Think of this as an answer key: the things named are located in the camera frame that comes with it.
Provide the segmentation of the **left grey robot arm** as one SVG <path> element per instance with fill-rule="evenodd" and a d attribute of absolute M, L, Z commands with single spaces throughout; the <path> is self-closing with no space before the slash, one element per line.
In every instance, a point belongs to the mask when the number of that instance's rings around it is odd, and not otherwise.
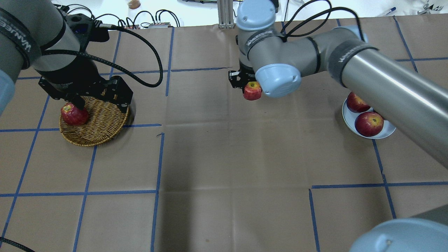
<path fill-rule="evenodd" d="M 21 70 L 33 68 L 53 99 L 83 110 L 84 97 L 109 102 L 126 113 L 133 91 L 121 77 L 105 80 L 85 53 L 89 42 L 109 39 L 110 24 L 83 15 L 67 15 L 49 0 L 1 1 L 1 111 L 15 94 Z"/>

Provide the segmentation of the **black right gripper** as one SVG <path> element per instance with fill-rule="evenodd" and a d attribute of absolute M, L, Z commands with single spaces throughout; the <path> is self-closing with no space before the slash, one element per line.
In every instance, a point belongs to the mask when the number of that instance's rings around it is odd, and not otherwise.
<path fill-rule="evenodd" d="M 232 88 L 239 88 L 241 89 L 241 92 L 244 93 L 245 86 L 249 82 L 256 82 L 256 73 L 252 67 L 240 63 L 237 71 L 229 70 L 228 79 Z"/>

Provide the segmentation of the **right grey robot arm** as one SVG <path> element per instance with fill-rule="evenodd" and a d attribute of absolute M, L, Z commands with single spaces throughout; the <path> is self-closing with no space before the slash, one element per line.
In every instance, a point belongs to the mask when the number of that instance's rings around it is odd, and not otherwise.
<path fill-rule="evenodd" d="M 356 26 L 287 42 L 274 27 L 270 0 L 245 0 L 237 10 L 241 78 L 256 79 L 269 97 L 296 91 L 301 78 L 328 71 L 447 166 L 447 89 L 408 70 L 366 42 Z"/>

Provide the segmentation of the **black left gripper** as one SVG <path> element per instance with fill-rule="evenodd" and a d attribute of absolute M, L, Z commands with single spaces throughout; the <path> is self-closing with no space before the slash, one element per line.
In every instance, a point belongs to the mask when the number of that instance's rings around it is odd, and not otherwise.
<path fill-rule="evenodd" d="M 38 84 L 52 99 L 70 102 L 79 110 L 85 107 L 83 96 L 120 106 L 123 113 L 132 101 L 133 91 L 123 78 L 104 79 L 91 59 L 75 59 L 59 70 L 38 73 L 41 75 Z"/>

